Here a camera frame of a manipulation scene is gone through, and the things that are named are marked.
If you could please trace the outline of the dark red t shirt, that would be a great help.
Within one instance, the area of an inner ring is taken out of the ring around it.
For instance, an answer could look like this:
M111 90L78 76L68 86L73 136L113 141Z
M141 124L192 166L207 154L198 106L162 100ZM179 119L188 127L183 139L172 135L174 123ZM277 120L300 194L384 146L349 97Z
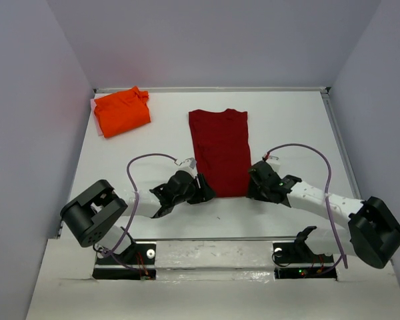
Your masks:
M244 197L251 167L248 112L189 112L189 128L198 172L220 198Z

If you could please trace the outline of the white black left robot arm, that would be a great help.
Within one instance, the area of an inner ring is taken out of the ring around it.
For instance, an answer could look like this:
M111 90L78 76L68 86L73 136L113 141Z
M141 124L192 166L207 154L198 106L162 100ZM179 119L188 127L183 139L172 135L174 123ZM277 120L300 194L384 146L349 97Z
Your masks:
M92 247L100 257L127 263L134 256L135 241L128 227L117 225L120 217L159 219L181 203L194 205L214 198L216 193L203 174L178 170L166 183L146 193L136 191L130 201L118 196L107 180L98 180L66 204L60 216L81 247Z

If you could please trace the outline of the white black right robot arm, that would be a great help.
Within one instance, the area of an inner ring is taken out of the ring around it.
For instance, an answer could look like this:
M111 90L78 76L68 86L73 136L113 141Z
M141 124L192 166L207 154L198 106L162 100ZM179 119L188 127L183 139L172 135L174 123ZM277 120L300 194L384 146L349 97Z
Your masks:
M290 251L300 261L339 253L382 269L400 247L400 224L377 197L360 200L329 194L298 177L280 177L264 160L248 173L248 198L306 211L330 222L329 229L308 226L297 234Z

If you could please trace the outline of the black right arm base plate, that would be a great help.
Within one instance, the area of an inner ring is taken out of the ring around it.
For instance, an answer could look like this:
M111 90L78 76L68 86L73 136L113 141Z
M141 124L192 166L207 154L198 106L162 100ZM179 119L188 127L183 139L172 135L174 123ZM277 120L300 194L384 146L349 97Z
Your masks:
M295 247L294 242L277 242L273 244L272 261L275 265L276 280L284 279L334 279L337 280L332 255L316 255L308 248Z

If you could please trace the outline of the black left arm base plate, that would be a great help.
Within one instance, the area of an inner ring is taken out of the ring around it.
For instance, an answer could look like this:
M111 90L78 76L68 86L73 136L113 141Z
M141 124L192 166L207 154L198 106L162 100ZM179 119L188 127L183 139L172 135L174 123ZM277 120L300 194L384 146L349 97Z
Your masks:
M144 281L156 279L156 243L136 242L124 250L122 254L112 254L104 258L102 248L93 247L96 260L93 268L93 278L97 280L132 280Z

